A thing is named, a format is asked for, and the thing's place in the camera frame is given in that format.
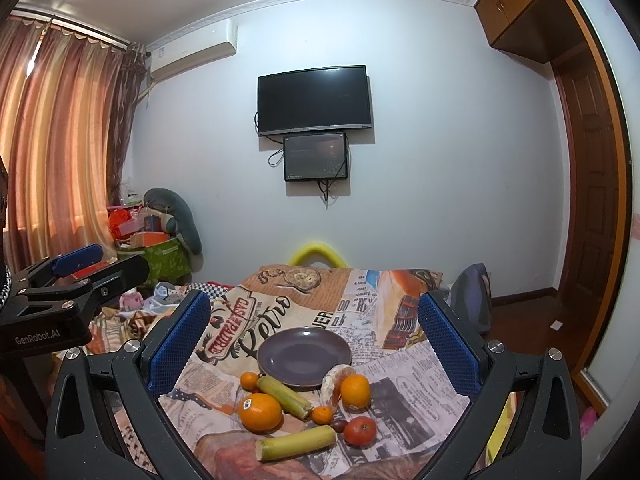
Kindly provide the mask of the green storage box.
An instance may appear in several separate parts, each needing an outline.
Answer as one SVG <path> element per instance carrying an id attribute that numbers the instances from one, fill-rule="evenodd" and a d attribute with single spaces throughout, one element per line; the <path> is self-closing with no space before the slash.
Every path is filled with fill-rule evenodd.
<path id="1" fill-rule="evenodd" d="M 142 284 L 146 288 L 153 288 L 158 282 L 178 283 L 192 271 L 188 252 L 177 237 L 148 247 L 119 247 L 116 254 L 119 259 L 134 255 L 145 258 L 150 268 L 149 276 Z"/>

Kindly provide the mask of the printed newspaper pattern tablecloth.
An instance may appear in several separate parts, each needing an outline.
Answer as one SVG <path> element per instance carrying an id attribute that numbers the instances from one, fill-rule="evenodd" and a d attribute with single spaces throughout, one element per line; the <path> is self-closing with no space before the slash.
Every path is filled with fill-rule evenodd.
<path id="1" fill-rule="evenodd" d="M 424 269 L 264 266 L 210 294 L 209 323 L 160 405 L 216 479 L 411 479 L 470 402 L 454 391 L 418 322 L 420 297 L 440 286 L 442 274 Z M 363 450 L 340 442 L 262 463 L 236 411 L 241 377 L 258 372 L 270 344 L 305 327 L 346 342 L 352 368 L 370 382 L 367 415 L 378 436 Z"/>

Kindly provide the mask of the wooden overhead cabinet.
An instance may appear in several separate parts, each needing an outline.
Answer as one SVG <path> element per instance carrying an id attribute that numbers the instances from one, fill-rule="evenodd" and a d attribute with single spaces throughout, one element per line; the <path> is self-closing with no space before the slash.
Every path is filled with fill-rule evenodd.
<path id="1" fill-rule="evenodd" d="M 568 0 L 478 0 L 488 44 L 499 51 L 549 63 L 585 42 Z"/>

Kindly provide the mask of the large orange with sticker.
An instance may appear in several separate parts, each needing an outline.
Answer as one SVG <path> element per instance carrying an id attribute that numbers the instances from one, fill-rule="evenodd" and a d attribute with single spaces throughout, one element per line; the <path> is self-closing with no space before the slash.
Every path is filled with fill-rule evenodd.
<path id="1" fill-rule="evenodd" d="M 256 434 L 275 430 L 283 419 L 281 404 L 265 393 L 252 393 L 242 400 L 238 415 L 242 425 Z"/>

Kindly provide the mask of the small tangerine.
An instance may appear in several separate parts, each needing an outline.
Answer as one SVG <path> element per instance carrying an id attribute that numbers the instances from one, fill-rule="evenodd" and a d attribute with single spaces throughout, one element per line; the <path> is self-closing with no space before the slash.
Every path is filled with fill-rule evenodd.
<path id="1" fill-rule="evenodd" d="M 311 420 L 316 425 L 329 425 L 334 416 L 333 408 L 327 405 L 316 406 L 310 413 Z"/>
<path id="2" fill-rule="evenodd" d="M 240 385 L 247 392 L 254 392 L 258 389 L 259 375 L 253 372 L 245 372 L 240 376 Z"/>

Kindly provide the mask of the white air conditioner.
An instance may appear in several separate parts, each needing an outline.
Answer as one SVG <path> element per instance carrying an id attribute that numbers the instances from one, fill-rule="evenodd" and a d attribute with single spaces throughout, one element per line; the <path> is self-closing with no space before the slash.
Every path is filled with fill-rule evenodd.
<path id="1" fill-rule="evenodd" d="M 235 55 L 238 25 L 231 18 L 169 41 L 151 53 L 152 81 L 163 81 L 192 68 Z"/>

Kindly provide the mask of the dark red grape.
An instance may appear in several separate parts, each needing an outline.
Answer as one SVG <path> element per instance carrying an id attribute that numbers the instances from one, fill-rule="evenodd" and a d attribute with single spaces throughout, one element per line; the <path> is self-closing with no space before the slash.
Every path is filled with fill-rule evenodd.
<path id="1" fill-rule="evenodd" d="M 331 424 L 331 427 L 339 434 L 341 434 L 344 431 L 346 426 L 347 426 L 347 422 L 345 419 L 334 420 L 334 422 L 332 422 Z"/>

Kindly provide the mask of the brown wooden door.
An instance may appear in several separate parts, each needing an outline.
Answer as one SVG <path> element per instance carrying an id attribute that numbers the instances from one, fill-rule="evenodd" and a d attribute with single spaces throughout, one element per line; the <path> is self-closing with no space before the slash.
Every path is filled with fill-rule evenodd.
<path id="1" fill-rule="evenodd" d="M 570 239 L 561 280 L 569 367 L 585 350 L 605 293 L 616 240 L 617 169 L 610 109 L 596 62 L 576 49 L 554 66 L 570 148 Z"/>

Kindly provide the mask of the dark purple plate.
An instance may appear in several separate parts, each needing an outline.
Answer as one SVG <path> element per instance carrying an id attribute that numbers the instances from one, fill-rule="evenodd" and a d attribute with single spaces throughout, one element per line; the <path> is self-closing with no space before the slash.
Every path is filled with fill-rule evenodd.
<path id="1" fill-rule="evenodd" d="M 317 388 L 331 368 L 351 362 L 348 343 L 318 327 L 282 330 L 266 339 L 257 351 L 259 369 L 293 388 Z"/>

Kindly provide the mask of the yellow foam tube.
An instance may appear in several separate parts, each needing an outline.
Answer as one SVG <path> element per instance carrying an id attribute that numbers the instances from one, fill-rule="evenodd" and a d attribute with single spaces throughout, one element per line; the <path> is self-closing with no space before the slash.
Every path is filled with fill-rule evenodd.
<path id="1" fill-rule="evenodd" d="M 309 243 L 296 250 L 288 265 L 301 266 L 313 258 L 323 259 L 331 268 L 347 268 L 347 263 L 334 249 L 320 242 Z"/>

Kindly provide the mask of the small black wall monitor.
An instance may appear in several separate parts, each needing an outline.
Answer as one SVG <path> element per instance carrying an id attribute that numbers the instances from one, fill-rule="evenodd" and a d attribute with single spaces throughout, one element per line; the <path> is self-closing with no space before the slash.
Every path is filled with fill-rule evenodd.
<path id="1" fill-rule="evenodd" d="M 285 136 L 283 163 L 285 182 L 346 180 L 347 136 L 344 132 Z"/>

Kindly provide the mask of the grey plush toy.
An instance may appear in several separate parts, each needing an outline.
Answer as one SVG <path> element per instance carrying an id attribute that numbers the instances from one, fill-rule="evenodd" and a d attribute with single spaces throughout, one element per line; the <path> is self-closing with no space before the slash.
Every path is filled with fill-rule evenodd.
<path id="1" fill-rule="evenodd" d="M 143 195 L 143 203 L 168 216 L 166 228 L 180 238 L 192 255 L 201 255 L 202 242 L 192 211 L 178 193 L 169 188 L 150 188 Z"/>

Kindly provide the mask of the red tomato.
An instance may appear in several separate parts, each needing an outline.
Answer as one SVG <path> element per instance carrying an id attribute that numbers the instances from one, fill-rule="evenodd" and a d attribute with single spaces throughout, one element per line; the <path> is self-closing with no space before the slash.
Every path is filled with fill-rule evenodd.
<path id="1" fill-rule="evenodd" d="M 375 441 L 377 433 L 378 426 L 372 418 L 358 416 L 347 423 L 343 431 L 343 438 L 347 444 L 363 448 Z"/>

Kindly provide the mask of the large plain orange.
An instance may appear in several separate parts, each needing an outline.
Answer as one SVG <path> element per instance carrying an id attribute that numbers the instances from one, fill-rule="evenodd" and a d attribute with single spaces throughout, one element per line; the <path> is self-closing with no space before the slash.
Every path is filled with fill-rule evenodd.
<path id="1" fill-rule="evenodd" d="M 370 382 L 363 375 L 347 376 L 341 383 L 341 398 L 344 408 L 364 410 L 371 402 Z"/>

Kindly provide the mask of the black wall television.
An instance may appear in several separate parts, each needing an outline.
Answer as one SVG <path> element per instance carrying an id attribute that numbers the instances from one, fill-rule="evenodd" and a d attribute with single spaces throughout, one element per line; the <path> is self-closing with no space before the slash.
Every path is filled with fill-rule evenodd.
<path id="1" fill-rule="evenodd" d="M 260 136 L 369 129 L 372 125 L 369 78 L 363 65 L 308 68 L 257 78 Z"/>

